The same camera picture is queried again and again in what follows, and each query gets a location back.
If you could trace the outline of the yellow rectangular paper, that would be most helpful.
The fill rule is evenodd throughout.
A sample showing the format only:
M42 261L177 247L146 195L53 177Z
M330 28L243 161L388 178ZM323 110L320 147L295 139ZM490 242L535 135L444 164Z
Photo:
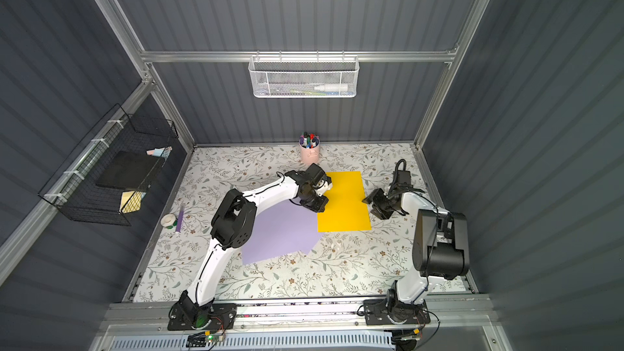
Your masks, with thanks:
M328 204L318 213L318 232L370 231L371 222L361 172L329 172Z

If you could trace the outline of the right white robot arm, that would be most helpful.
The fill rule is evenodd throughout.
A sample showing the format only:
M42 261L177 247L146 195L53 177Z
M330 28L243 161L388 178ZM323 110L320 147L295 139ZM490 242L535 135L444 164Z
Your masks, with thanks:
M398 214L415 221L411 265L389 289L388 309L421 305L437 285L468 273L466 216L437 205L420 188L415 188L406 160L395 164L388 191L375 189L362 202L371 207L371 213L378 219L390 219Z

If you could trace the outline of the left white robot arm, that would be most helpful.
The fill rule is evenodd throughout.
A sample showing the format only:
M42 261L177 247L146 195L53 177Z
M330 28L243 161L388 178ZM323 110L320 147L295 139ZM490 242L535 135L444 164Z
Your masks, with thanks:
M305 171L280 173L276 181L257 189L229 190L212 218L206 257L181 299L199 308L211 305L220 277L232 255L250 240L258 215L290 200L297 200L309 211L322 213L329 203L325 193L331 189L331 177L313 163Z

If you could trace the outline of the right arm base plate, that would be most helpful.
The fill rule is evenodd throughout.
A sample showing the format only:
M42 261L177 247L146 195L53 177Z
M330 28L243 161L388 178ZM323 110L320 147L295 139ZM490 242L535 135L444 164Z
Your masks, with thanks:
M403 302L390 303L388 299L367 299L358 315L368 326L408 325L422 327L431 322L424 305L410 305Z

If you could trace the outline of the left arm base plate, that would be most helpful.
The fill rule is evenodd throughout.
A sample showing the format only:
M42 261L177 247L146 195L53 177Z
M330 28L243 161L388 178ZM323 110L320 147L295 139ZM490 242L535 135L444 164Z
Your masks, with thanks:
M168 313L168 331L223 331L233 328L237 316L237 304L209 302L199 306L193 302L187 291Z

